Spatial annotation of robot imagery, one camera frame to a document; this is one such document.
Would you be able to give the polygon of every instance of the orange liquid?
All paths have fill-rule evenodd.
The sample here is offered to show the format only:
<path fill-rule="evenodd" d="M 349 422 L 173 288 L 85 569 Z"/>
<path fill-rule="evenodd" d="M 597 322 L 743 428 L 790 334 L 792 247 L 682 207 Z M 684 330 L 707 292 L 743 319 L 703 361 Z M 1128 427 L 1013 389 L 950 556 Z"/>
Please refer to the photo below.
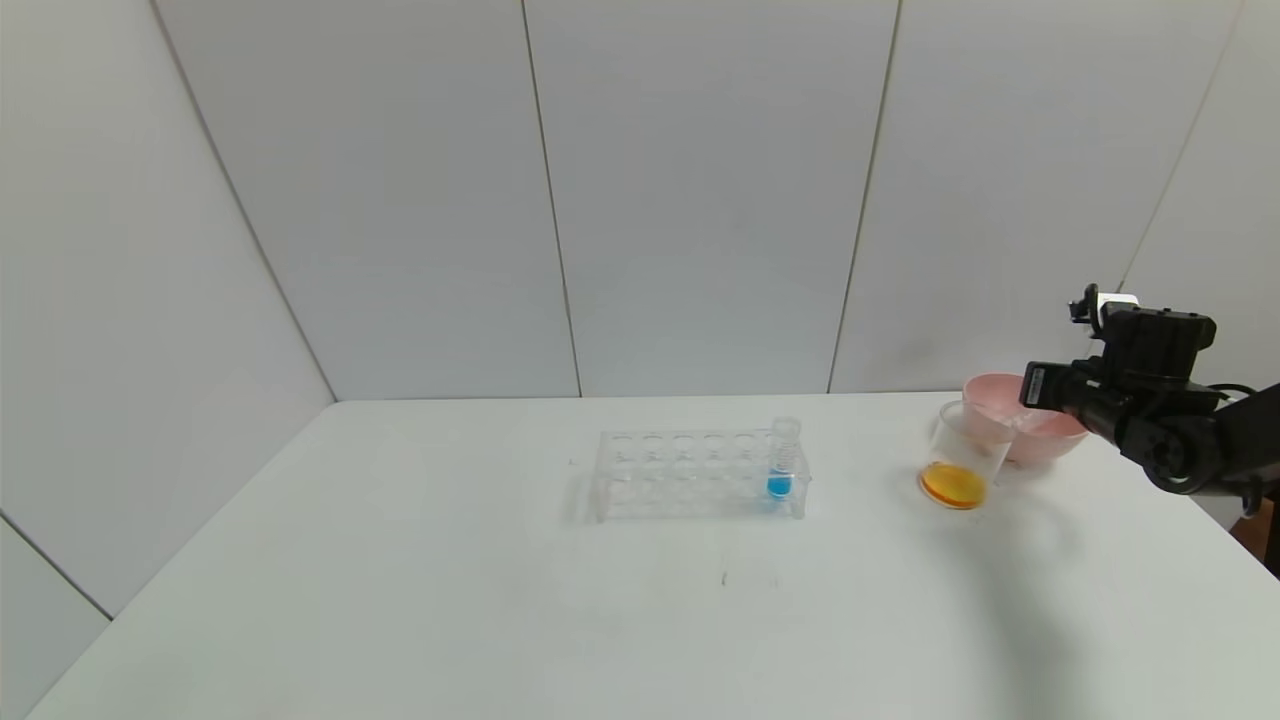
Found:
<path fill-rule="evenodd" d="M 987 480 L 972 470 L 945 462 L 933 462 L 920 470 L 920 489 L 934 501 L 970 510 L 987 500 Z"/>

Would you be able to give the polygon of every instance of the blue liquid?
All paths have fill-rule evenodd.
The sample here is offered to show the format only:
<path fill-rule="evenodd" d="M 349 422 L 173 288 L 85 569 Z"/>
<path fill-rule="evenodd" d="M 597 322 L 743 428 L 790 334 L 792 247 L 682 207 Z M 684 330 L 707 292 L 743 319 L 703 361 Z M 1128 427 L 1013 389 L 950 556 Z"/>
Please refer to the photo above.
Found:
<path fill-rule="evenodd" d="M 769 470 L 769 480 L 764 487 L 773 497 L 786 497 L 791 495 L 791 475 L 777 469 Z"/>

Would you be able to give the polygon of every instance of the white wall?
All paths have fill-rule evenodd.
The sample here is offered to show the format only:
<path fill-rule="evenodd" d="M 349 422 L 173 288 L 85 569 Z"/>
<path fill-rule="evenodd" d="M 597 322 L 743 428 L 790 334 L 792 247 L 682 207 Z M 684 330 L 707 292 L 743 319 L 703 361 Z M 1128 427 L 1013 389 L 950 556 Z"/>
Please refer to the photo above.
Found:
<path fill-rule="evenodd" d="M 0 33 L 0 503 L 116 612 L 332 396 L 150 5 Z"/>
<path fill-rule="evenodd" d="M 577 395 L 516 0 L 160 0 L 342 400 Z"/>
<path fill-rule="evenodd" d="M 1068 360 L 1119 284 L 1239 0 L 906 0 L 832 389 Z"/>
<path fill-rule="evenodd" d="M 823 392 L 895 0 L 536 0 L 585 395 Z"/>
<path fill-rule="evenodd" d="M 22 720 L 106 616 L 0 521 L 0 715 Z"/>

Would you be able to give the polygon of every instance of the pink bowl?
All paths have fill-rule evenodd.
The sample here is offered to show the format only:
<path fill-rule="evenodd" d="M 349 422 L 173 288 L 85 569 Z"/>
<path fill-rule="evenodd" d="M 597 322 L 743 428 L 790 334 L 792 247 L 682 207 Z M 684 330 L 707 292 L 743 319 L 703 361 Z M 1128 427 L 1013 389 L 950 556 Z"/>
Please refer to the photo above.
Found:
<path fill-rule="evenodd" d="M 964 398 L 982 406 L 983 414 L 996 420 L 1016 418 L 1027 413 L 1018 402 L 1023 377 L 1010 373 L 986 373 L 969 378 L 964 384 Z M 1041 465 L 1071 451 L 1089 434 L 1075 418 L 1053 413 L 1053 416 L 1019 432 L 1009 448 L 1007 460 L 1019 465 Z"/>

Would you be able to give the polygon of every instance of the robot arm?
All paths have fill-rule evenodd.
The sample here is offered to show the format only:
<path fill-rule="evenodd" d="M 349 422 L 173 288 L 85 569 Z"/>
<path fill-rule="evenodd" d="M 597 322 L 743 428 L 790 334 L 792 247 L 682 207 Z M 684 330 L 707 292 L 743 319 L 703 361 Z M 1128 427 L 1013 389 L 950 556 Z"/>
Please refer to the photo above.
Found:
<path fill-rule="evenodd" d="M 1070 309 L 1071 322 L 1103 342 L 1102 355 L 1029 363 L 1023 405 L 1073 415 L 1166 492 L 1238 496 L 1245 516 L 1280 495 L 1280 384 L 1253 392 L 1190 382 L 1197 352 L 1213 342 L 1212 319 L 1140 307 L 1096 284 Z M 1229 391 L 1245 397 L 1222 405 Z"/>

